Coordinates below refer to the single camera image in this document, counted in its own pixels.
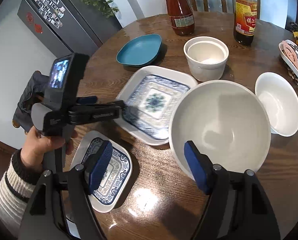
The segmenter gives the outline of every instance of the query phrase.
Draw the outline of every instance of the glass bottle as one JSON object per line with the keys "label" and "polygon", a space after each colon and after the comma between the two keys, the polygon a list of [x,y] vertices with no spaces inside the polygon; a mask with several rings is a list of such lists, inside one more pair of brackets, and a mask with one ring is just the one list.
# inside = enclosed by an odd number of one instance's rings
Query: glass bottle
{"label": "glass bottle", "polygon": [[188,35],[194,31],[194,19],[187,0],[166,0],[167,11],[173,30],[177,35]]}
{"label": "glass bottle", "polygon": [[237,42],[250,45],[253,41],[258,0],[233,0],[233,36]]}

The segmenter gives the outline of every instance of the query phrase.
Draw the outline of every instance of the knit sweater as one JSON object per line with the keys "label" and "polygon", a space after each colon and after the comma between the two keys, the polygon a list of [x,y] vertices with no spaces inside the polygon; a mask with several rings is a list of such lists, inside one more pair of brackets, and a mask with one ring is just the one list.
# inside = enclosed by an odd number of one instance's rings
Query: knit sweater
{"label": "knit sweater", "polygon": [[15,237],[18,236],[26,205],[41,175],[24,166],[20,151],[13,154],[9,168],[0,181],[0,219]]}

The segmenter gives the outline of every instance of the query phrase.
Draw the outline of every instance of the red sauce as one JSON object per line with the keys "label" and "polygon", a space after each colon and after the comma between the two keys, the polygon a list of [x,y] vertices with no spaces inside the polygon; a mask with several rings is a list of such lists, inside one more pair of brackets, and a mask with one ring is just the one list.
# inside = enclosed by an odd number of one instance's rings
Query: red sauce
{"label": "red sauce", "polygon": [[167,11],[173,30],[177,35],[188,35],[194,31],[194,19],[187,0],[166,0]]}

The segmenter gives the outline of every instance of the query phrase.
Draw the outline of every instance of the gray refrigerator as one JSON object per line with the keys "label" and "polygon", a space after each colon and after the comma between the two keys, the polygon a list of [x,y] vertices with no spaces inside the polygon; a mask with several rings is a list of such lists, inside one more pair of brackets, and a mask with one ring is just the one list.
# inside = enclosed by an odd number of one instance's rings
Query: gray refrigerator
{"label": "gray refrigerator", "polygon": [[81,0],[22,0],[19,18],[56,56],[92,55],[122,27]]}

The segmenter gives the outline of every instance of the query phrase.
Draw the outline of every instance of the wooden table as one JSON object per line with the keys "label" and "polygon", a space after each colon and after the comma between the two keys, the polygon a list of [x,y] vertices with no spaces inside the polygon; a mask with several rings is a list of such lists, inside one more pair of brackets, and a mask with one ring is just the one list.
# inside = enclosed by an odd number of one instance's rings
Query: wooden table
{"label": "wooden table", "polygon": [[[232,14],[197,13],[195,23],[195,32],[185,37],[175,35],[167,15],[145,18],[126,26],[91,57],[78,96],[97,95],[101,102],[114,100],[134,73],[116,62],[117,52],[131,39],[150,33],[159,34],[164,44],[153,65],[190,74],[183,52],[185,42],[195,36],[211,36],[222,40],[229,48],[222,79],[242,84],[254,92],[257,77],[271,71],[288,80],[298,95],[298,88],[288,76],[278,52],[278,44],[292,38],[290,32],[257,20],[253,43],[245,47],[233,38]],[[108,239],[190,239],[207,197],[181,171],[168,147],[150,147],[114,122],[77,126],[76,130],[79,133],[76,147],[88,131],[98,130],[132,155],[133,178],[120,199],[125,199],[124,203],[109,213],[96,212]],[[67,158],[67,169],[72,158],[73,154]],[[298,221],[298,132],[289,138],[272,135],[268,156],[257,176],[271,201],[284,238]]]}

